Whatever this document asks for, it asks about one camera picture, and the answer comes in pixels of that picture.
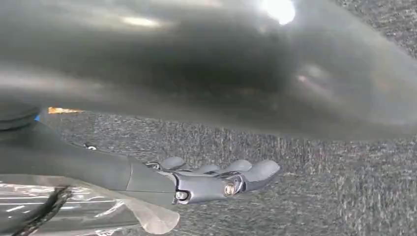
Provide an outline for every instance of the clear plastic bag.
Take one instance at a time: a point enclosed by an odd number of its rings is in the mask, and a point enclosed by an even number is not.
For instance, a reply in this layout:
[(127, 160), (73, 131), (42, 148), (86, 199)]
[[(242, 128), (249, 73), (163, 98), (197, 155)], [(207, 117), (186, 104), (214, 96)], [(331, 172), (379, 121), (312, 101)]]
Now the clear plastic bag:
[(55, 187), (63, 185), (70, 186), (73, 196), (35, 234), (102, 235), (138, 226), (150, 234), (165, 234), (179, 221), (179, 214), (171, 210), (71, 178), (0, 175), (0, 179), (0, 232), (4, 235), (10, 235)]

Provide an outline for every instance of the black cable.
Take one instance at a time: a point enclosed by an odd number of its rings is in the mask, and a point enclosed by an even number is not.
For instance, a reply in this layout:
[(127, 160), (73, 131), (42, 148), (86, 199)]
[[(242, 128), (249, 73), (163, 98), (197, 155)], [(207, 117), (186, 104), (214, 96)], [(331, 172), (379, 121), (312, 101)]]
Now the black cable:
[(38, 210), (36, 216), (12, 236), (29, 236), (34, 233), (39, 227), (51, 220), (71, 196), (72, 192), (69, 186), (56, 187), (48, 200)]

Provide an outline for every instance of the down tube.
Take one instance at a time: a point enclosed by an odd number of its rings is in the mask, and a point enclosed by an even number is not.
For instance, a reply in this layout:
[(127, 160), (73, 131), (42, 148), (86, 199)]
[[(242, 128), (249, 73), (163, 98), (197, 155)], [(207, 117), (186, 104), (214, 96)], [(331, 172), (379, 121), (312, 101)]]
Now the down tube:
[(415, 61), (327, 0), (0, 2), (0, 99), (365, 139), (417, 132)]

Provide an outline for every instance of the gray carpet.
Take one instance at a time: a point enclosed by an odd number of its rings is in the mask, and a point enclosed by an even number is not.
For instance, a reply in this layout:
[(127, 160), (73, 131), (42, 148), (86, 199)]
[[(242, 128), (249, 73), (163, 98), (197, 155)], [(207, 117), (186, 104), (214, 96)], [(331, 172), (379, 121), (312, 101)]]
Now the gray carpet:
[[(415, 56), (417, 1), (338, 4)], [(417, 235), (416, 138), (371, 143), (296, 140), (89, 112), (51, 115), (45, 122), (70, 142), (90, 142), (141, 160), (180, 156), (198, 167), (272, 159), (282, 166), (275, 182), (258, 193), (178, 207), (182, 218), (171, 236)]]

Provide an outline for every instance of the orange label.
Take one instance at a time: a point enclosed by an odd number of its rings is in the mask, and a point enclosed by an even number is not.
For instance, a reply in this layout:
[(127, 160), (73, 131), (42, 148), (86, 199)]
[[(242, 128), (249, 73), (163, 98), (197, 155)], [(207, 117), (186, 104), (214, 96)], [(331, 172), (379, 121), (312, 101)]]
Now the orange label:
[(77, 113), (77, 112), (82, 112), (82, 111), (72, 110), (72, 109), (64, 109), (64, 108), (56, 108), (56, 107), (50, 107), (48, 109), (49, 114)]

